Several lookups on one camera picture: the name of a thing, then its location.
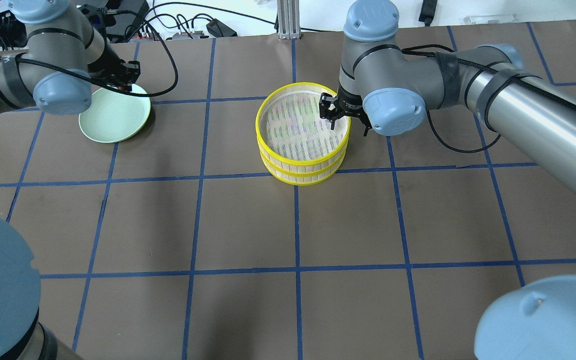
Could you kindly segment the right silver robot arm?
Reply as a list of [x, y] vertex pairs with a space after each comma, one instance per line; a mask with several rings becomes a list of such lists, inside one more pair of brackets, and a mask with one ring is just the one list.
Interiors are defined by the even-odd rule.
[[[576, 194], [576, 99], [527, 71], [508, 44], [423, 53], [407, 61], [388, 0], [357, 0], [343, 26], [336, 95], [323, 93], [332, 128], [355, 117], [382, 136], [409, 132], [430, 111], [467, 107]], [[478, 360], [576, 360], [576, 274], [549, 276], [494, 301], [478, 322]]]

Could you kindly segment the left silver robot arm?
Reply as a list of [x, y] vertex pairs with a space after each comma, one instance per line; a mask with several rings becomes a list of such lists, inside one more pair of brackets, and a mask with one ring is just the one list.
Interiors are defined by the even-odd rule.
[[[26, 107], [58, 116], [92, 104], [92, 85], [130, 88], [141, 74], [70, 0], [9, 0], [27, 51], [0, 57], [0, 114]], [[25, 239], [0, 218], [0, 360], [78, 360], [39, 321], [41, 276]]]

